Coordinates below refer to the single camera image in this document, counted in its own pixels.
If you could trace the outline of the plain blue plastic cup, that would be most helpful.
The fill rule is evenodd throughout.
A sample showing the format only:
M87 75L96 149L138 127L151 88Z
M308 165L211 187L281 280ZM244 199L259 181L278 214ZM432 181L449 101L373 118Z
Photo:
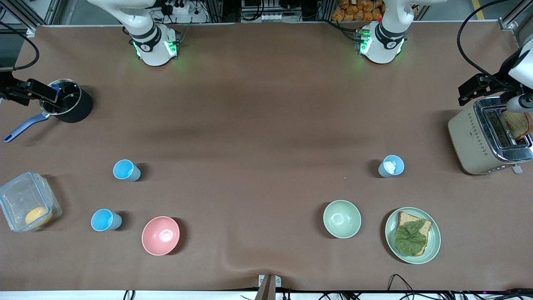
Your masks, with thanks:
M140 179L141 171L130 160L120 160L115 163L112 173L116 179L125 180L127 182L135 182Z
M97 232L116 230L122 224L122 217L109 209L99 209L91 217L91 227Z

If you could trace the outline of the blue cup holding white paper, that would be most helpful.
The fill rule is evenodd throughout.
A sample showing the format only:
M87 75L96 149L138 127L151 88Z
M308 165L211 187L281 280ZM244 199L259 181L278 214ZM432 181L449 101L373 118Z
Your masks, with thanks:
M383 162L384 161L396 161L397 163L397 166L396 166L396 174L395 175L391 175L390 173L387 173L385 170L384 170L384 166L383 166ZM383 177L383 178L390 178L390 177L395 177L397 175L400 175L403 173L405 169L405 163L403 161L403 159L399 156L396 156L396 155L388 155L387 157L384 158L384 160L381 162L381 164L379 165L379 168L378 168L378 173Z

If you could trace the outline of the glass lid with blue knob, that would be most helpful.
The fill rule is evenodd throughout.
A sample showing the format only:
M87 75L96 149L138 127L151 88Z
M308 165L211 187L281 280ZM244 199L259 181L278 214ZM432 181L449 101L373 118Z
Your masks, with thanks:
M58 79L48 86L56 91L54 103L44 100L39 101L40 108L50 115L60 115L71 111L79 102L82 89L77 82L71 79Z

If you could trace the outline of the brown bread slice in toaster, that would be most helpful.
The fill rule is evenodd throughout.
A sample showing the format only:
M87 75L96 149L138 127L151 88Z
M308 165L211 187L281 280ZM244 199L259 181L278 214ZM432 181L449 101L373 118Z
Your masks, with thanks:
M501 115L515 141L525 139L526 135L533 133L533 118L528 112L519 113L505 110Z

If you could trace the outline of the beige and chrome toaster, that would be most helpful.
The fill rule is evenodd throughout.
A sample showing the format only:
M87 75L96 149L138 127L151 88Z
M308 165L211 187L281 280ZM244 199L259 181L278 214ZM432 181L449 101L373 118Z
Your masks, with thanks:
M512 169L520 174L520 165L533 162L533 132L515 141L502 112L506 104L499 97L476 100L448 122L455 152L465 172L487 175Z

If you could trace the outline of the clear plastic food container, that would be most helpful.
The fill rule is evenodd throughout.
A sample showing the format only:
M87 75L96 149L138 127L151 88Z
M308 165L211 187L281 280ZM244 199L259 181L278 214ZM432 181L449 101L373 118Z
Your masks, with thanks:
M60 217L62 209L48 181L34 172L25 172L0 187L0 207L11 230L17 233L38 230L42 226L25 224L25 216L34 208L52 209L52 220Z

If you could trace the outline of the yellow orange fruit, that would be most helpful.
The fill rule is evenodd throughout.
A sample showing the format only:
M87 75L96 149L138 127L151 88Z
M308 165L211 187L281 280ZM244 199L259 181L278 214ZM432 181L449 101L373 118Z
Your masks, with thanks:
M35 207L25 216L25 224L30 226L42 226L52 218L52 209L45 206Z

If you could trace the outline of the orange snack bags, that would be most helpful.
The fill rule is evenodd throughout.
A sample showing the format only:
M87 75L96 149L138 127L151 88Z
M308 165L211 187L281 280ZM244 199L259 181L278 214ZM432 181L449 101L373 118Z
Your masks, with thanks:
M337 0L333 22L380 21L385 13L383 0Z

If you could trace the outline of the brown bread slice under lettuce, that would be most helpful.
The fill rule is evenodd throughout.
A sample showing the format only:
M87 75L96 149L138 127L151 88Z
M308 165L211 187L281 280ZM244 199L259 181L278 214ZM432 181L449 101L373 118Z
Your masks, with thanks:
M416 216L413 216L409 213L405 213L405 212L400 212L399 213L399 217L398 217L398 225L397 225L397 228L398 226L401 226L403 224L405 224L406 222L409 222L409 221L417 221L417 220L425 220L421 217L416 217ZM432 226L432 222L429 221L429 220L425 220L425 225L424 227L420 230L421 233L425 234L426 237L429 236L429 231L430 231L430 228ZM419 256L421 256L424 251L425 251L425 248L427 247L427 245L424 247L424 249L419 253Z

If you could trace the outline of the pale green plate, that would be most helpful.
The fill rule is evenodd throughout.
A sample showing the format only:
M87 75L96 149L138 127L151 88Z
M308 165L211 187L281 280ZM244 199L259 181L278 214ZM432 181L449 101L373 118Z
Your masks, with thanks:
M432 222L432 226L430 228L428 236L428 245L421 256L405 256L398 252L394 245L394 234L398 225L398 217L400 212L409 213L413 216L421 217L425 220L429 220ZM409 264L421 265L424 263L428 263L433 258L435 258L441 247L441 233L435 220L428 213L416 207L401 207L399 209L396 209L392 213L389 213L388 217L386 217L386 222L384 226L384 237L387 242L388 248L392 251L392 253L394 253L394 255L400 260Z

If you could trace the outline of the green lettuce leaf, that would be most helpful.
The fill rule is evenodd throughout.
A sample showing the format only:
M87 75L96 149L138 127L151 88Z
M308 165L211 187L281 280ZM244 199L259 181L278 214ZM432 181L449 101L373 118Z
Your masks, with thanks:
M395 232L395 247L405 256L419 256L428 243L428 237L421 233L425 220L409 221L398 226Z

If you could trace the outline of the pale green bowl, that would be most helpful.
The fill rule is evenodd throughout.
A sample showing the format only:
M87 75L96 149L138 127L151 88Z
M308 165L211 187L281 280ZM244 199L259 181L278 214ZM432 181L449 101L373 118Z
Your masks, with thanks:
M361 212L358 207L343 199L329 203L324 209L322 219L329 234L339 239L354 237L362 225Z

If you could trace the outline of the pink bowl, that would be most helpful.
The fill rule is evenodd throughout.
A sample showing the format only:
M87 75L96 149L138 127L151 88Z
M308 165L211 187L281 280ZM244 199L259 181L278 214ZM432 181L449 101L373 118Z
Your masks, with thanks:
M167 216L150 220L142 232L144 250L154 256L164 256L172 252L180 240L180 228L177 222Z

